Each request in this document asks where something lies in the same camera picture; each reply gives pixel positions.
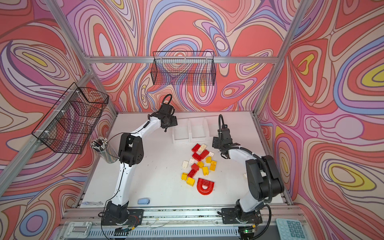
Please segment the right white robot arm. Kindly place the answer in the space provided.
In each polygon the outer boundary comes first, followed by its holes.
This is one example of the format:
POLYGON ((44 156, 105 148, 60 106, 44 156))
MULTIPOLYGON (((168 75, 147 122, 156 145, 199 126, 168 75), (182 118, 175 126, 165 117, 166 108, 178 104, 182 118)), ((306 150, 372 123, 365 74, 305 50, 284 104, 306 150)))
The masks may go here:
POLYGON ((213 148, 218 149, 223 158, 245 164, 249 190, 244 197, 237 200, 234 207, 235 218, 240 222, 248 221, 251 214, 271 203, 275 196, 285 191, 274 158, 270 155, 260 157, 234 143, 226 125, 218 129, 218 136, 213 138, 213 148))

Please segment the cream long lego brick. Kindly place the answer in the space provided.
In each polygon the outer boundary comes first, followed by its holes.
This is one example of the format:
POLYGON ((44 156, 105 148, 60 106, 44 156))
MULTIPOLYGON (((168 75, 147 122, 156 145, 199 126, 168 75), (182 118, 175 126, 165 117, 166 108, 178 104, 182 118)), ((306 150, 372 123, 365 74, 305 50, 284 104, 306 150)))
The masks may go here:
POLYGON ((207 145, 202 144, 199 148, 199 152, 203 152, 207 148, 207 145))

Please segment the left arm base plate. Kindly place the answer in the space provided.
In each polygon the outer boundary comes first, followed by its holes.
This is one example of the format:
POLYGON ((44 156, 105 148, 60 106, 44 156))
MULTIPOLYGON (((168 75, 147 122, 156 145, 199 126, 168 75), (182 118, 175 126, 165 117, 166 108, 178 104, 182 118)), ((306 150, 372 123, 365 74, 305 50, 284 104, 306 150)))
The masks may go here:
POLYGON ((119 213, 111 211, 101 212, 98 216, 101 218, 102 226, 139 226, 143 220, 143 209, 127 209, 119 213))

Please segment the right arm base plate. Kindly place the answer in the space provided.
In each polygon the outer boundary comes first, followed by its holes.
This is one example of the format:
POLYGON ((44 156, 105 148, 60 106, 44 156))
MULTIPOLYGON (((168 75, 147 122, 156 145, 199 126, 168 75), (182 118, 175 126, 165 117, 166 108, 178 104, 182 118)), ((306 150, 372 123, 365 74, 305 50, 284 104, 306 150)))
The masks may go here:
POLYGON ((224 224, 255 224, 259 225, 263 222, 260 212, 244 213, 238 208, 222 208, 218 211, 218 214, 222 217, 224 224))

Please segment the white lego brick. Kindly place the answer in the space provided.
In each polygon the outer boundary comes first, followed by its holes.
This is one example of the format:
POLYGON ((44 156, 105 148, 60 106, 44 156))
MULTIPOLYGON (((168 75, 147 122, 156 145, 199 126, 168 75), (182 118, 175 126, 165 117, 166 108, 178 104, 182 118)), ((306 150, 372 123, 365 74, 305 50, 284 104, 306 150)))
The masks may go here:
POLYGON ((188 161, 183 161, 183 164, 182 164, 183 169, 186 169, 188 165, 189 165, 188 161))

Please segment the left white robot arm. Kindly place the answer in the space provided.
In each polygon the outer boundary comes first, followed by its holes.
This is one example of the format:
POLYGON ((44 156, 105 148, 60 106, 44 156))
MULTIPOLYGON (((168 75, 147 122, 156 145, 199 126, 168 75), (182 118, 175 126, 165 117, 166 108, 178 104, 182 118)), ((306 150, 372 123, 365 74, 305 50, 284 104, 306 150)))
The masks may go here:
POLYGON ((129 191, 136 165, 145 156, 143 138, 148 137, 158 129, 166 131, 177 125, 175 108, 170 102, 167 102, 162 103, 158 111, 148 115, 148 120, 134 132, 122 133, 118 150, 120 173, 114 194, 111 199, 106 201, 105 209, 101 215, 103 226, 126 225, 129 220, 129 191))

